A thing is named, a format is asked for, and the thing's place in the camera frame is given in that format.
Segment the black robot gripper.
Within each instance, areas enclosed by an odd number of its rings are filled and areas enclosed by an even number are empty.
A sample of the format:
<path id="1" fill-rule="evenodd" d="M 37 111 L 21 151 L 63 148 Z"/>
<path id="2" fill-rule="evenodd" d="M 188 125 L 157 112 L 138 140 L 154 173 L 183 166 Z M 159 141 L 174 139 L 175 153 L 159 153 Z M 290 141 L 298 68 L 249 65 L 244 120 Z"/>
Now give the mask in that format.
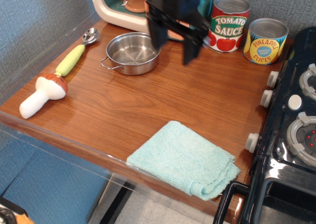
<path id="1" fill-rule="evenodd" d="M 184 38 L 184 65 L 197 58 L 202 47 L 209 46 L 209 23 L 198 10 L 201 1 L 206 0 L 146 0 L 149 32 L 155 49 L 167 42 L 169 30 Z"/>

